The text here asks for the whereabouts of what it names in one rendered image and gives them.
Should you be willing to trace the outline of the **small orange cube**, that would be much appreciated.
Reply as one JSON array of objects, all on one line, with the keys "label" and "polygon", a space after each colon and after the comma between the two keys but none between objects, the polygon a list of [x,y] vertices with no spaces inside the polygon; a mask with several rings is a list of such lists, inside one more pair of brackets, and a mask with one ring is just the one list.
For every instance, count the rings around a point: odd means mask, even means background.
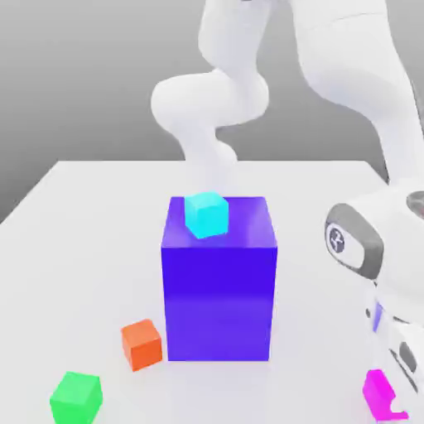
[{"label": "small orange cube", "polygon": [[123,352],[133,372],[162,361],[161,336],[152,320],[124,326],[121,336]]}]

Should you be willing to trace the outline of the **small magenta cube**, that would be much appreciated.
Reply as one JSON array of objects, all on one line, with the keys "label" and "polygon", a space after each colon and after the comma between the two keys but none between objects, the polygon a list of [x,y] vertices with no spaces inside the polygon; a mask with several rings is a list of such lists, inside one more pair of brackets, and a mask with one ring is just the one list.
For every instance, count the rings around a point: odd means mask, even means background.
[{"label": "small magenta cube", "polygon": [[370,369],[366,373],[362,393],[376,424],[394,424],[409,419],[407,411],[393,410],[396,393],[382,369]]}]

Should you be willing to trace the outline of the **large blue box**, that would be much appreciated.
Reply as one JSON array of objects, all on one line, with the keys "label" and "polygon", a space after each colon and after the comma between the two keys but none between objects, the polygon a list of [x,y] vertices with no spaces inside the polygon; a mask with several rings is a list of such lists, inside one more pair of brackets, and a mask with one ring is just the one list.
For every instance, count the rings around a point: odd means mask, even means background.
[{"label": "large blue box", "polygon": [[277,240],[263,197],[230,197],[229,231],[197,239],[173,197],[161,242],[170,361],[266,361]]}]

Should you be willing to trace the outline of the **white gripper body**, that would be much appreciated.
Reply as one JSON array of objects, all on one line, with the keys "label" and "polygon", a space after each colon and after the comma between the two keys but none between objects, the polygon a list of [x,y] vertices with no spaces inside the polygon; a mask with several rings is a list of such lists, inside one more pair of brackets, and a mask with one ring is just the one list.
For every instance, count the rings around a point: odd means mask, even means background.
[{"label": "white gripper body", "polygon": [[393,410],[424,418],[424,328],[395,325],[383,343],[382,365],[396,393]]}]

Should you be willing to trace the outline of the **small green cube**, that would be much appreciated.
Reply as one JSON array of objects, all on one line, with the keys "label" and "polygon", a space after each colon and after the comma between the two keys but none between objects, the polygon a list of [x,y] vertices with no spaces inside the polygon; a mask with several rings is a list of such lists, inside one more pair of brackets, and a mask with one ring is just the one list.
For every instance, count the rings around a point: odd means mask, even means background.
[{"label": "small green cube", "polygon": [[103,404],[99,376],[66,372],[50,397],[55,424],[93,424]]}]

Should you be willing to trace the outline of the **small cyan cube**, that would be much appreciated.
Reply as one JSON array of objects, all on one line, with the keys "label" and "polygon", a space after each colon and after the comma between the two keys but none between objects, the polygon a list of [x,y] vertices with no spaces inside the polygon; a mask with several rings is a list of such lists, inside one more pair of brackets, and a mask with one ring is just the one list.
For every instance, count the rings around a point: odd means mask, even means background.
[{"label": "small cyan cube", "polygon": [[184,197],[185,226],[197,239],[226,234],[229,230],[229,202],[216,192]]}]

